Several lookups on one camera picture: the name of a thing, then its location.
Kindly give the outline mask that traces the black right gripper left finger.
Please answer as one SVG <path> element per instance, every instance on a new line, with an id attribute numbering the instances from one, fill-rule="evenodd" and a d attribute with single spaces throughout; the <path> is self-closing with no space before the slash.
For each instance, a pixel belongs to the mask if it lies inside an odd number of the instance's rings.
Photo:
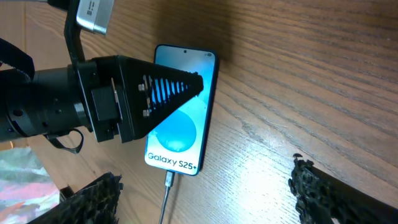
<path id="1" fill-rule="evenodd" d="M 121 178 L 105 173 L 29 224 L 116 224 Z"/>

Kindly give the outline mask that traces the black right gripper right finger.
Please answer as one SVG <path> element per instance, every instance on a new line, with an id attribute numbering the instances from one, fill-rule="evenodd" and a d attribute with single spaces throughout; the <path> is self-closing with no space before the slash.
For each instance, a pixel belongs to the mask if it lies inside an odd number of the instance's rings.
<path id="1" fill-rule="evenodd" d="M 397 209 L 317 169 L 294 154 L 288 181 L 301 223 L 393 224 Z"/>

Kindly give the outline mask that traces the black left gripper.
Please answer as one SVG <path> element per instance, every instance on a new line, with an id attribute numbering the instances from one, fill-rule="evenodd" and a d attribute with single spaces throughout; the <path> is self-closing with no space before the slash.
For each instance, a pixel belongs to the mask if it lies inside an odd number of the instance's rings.
<path id="1" fill-rule="evenodd" d="M 117 134 L 122 142 L 141 139 L 204 89 L 197 72 L 120 55 L 86 60 L 80 40 L 83 28 L 76 23 L 79 2 L 67 4 L 64 36 L 97 141 Z"/>

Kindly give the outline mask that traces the blue screen Galaxy smartphone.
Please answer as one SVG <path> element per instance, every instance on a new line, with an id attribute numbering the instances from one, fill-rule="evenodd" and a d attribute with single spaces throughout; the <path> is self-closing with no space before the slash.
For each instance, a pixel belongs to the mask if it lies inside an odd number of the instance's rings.
<path id="1" fill-rule="evenodd" d="M 220 64 L 218 55 L 212 50 L 161 44 L 155 48 L 154 62 L 197 72 L 203 78 L 203 90 L 147 135 L 144 160 L 156 168 L 197 175 L 205 156 Z"/>

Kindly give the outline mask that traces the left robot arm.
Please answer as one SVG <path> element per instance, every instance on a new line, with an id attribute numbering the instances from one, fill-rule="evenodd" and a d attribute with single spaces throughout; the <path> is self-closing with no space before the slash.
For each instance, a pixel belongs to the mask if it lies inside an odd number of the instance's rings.
<path id="1" fill-rule="evenodd" d="M 203 90 L 203 79 L 122 55 L 85 58 L 80 32 L 105 34 L 114 3 L 51 1 L 67 12 L 65 68 L 36 70 L 30 56 L 1 42 L 1 139 L 43 134 L 56 138 L 80 126 L 97 141 L 143 138 Z"/>

